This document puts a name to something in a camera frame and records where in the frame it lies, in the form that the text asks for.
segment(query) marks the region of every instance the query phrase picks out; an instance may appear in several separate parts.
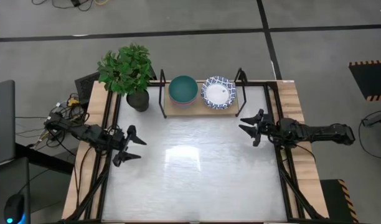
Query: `metal stand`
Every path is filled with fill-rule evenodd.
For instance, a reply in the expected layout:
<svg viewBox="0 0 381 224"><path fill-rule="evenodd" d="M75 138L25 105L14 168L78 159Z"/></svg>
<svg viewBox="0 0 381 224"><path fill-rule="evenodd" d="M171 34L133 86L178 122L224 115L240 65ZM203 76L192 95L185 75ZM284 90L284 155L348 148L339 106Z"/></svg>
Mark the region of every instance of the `metal stand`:
<svg viewBox="0 0 381 224"><path fill-rule="evenodd" d="M28 158L31 164L42 166L50 170L61 172L63 174L72 175L73 164L63 161L61 159L45 155L44 153L37 152L21 144L16 143L16 156Z"/></svg>
<svg viewBox="0 0 381 224"><path fill-rule="evenodd" d="M381 123L381 114L376 115L376 116L374 116L373 118L370 118L370 119L362 120L362 124L365 127L370 127L370 126L372 126L373 124L376 124L376 123Z"/></svg>
<svg viewBox="0 0 381 224"><path fill-rule="evenodd" d="M240 107L238 113L235 114L235 116L237 117L237 116L239 116L240 112L242 111L243 107L245 107L246 102L247 102L246 90L245 90L245 86L247 85L247 76L246 76L246 73L242 70L242 68L238 69L238 72L236 73L236 76L235 76L235 79L233 82L235 83L235 86L241 86L242 90L243 90L244 102L243 102L242 106ZM166 76L164 75L163 69L161 69L160 70L160 83L159 83L159 106L160 106L160 110L161 110L161 113L163 114L164 118L167 118L167 115L164 112L163 105L161 104L161 96L162 96L162 88L166 86L166 83L167 83Z"/></svg>

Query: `table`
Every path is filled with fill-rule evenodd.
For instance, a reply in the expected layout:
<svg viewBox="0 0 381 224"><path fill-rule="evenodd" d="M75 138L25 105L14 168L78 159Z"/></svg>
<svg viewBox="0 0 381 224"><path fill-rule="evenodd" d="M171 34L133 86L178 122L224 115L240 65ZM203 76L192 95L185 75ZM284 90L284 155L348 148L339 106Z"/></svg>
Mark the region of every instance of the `table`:
<svg viewBox="0 0 381 224"><path fill-rule="evenodd" d="M303 123L303 113L301 111L301 106L298 99L298 94L294 81L277 81L281 107L283 110L284 117L289 117L298 120ZM99 124L101 125L104 115L104 109L106 105L107 92L104 90L103 85L95 82L93 87L93 92L90 98L90 104L88 107L88 112L90 118L88 124ZM271 95L272 105L275 109L275 99ZM108 117L108 126L112 123L113 111L116 103L116 96L113 96L111 102L110 115ZM305 142L300 144L301 146L311 150L311 145ZM88 149L88 144L81 142L77 152L77 158L75 167L77 173L79 173L80 163L84 157L86 150ZM311 205L324 217L328 217L326 204L324 201L322 188L319 181L318 172L316 170L316 165L313 157L304 151L303 149L293 149L292 150L294 167L296 170L296 175L299 183L299 188ZM83 175L82 175L82 187L80 189L80 199L84 198L87 194L90 180L92 176L92 169L95 160L95 152L91 151L88 153L88 156L85 158L83 165ZM296 208L295 198L290 189L288 190L289 197L291 199L290 204L292 208L292 214L294 217L298 217L298 212ZM74 175L72 174L72 179L70 181L70 186L67 194L67 199L65 203L65 208L63 210L62 218L68 217L75 210L76 202L76 191L75 191L75 181ZM99 202L100 193L97 192L92 206L91 218L96 218L97 213L97 204Z"/></svg>
<svg viewBox="0 0 381 224"><path fill-rule="evenodd" d="M23 187L21 194L24 196L24 224L30 223L30 187L29 181L29 161L27 158L15 159L11 162L0 165L0 223L5 223L4 206L7 199L17 194Z"/></svg>

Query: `black mat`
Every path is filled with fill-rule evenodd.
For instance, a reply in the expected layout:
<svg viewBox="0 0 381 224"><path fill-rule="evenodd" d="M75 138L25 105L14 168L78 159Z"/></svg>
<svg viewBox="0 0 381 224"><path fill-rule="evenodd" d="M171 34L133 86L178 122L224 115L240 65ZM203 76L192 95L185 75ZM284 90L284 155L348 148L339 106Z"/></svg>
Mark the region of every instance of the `black mat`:
<svg viewBox="0 0 381 224"><path fill-rule="evenodd" d="M321 185L330 219L358 223L346 183L343 180L321 180Z"/></svg>
<svg viewBox="0 0 381 224"><path fill-rule="evenodd" d="M381 100L381 60L351 62L349 68L364 98Z"/></svg>

